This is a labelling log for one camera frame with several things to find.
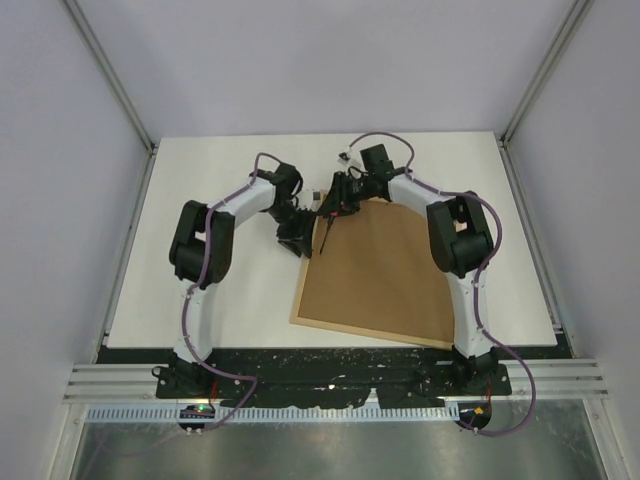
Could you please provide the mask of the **red handled screwdriver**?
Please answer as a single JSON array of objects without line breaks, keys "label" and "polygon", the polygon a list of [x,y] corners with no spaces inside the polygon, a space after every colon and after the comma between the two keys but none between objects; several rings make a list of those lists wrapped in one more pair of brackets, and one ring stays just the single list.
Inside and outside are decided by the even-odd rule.
[{"label": "red handled screwdriver", "polygon": [[323,252],[324,252],[325,245],[326,245],[326,242],[328,240],[328,236],[329,236],[329,233],[331,231],[331,228],[332,228],[332,226],[334,224],[334,221],[336,219],[336,216],[337,216],[336,213],[331,213],[326,217],[326,228],[325,228],[325,233],[324,233],[324,236],[322,237],[322,241],[321,241],[321,244],[320,244],[319,255],[322,255]]}]

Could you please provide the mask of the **wooden picture frame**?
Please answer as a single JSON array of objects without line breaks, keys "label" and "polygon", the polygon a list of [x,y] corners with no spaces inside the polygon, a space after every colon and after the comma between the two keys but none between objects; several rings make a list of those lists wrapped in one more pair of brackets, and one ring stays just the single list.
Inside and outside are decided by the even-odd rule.
[{"label": "wooden picture frame", "polygon": [[374,199],[334,221],[318,218],[311,258],[303,259],[290,321],[294,325],[449,350],[454,313],[435,265],[422,215]]}]

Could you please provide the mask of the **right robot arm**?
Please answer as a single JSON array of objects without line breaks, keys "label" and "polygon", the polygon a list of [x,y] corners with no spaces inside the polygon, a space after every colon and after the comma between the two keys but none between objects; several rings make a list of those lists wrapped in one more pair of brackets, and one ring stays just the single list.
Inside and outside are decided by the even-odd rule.
[{"label": "right robot arm", "polygon": [[498,355],[480,318],[486,311],[484,269],[494,253],[482,203],[471,191],[443,191],[419,180],[409,167],[396,167],[382,144],[362,150],[361,156],[358,167],[349,151],[339,155],[344,169],[333,174],[317,214],[330,230],[337,218],[359,212],[363,201],[376,198],[425,217],[431,256],[445,274],[453,302],[452,381],[465,394],[487,388],[497,373]]}]

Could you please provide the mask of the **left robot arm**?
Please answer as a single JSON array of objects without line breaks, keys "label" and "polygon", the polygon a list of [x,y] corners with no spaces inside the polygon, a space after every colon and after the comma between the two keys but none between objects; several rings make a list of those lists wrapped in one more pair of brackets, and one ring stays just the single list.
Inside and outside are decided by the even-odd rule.
[{"label": "left robot arm", "polygon": [[297,257],[312,256],[315,213],[298,204],[302,186],[299,171],[280,162],[273,171],[256,167],[245,185],[216,202],[190,200],[183,206],[169,262],[175,276],[190,285],[181,314],[181,338],[169,369],[189,396],[204,397],[214,383],[214,373],[202,365],[213,350],[204,298],[217,290],[230,270],[236,228],[256,214],[267,213],[277,224],[281,246]]}]

